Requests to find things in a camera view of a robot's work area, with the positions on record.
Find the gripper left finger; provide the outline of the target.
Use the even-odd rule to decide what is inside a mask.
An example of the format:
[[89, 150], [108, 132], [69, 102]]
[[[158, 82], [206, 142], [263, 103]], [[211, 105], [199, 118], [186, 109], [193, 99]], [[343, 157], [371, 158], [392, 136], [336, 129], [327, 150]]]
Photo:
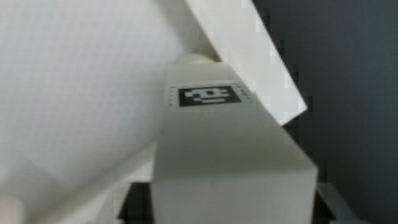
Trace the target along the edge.
[[151, 185], [147, 182], [135, 182], [129, 185], [117, 218], [122, 224], [154, 224]]

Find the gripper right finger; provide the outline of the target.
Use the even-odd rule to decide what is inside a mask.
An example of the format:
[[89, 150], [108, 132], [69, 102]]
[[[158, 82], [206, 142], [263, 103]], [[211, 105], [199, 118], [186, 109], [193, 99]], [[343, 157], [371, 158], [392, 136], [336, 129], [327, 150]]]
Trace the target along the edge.
[[334, 215], [328, 224], [350, 224], [355, 221], [355, 213], [334, 185], [320, 182], [316, 185], [316, 193]]

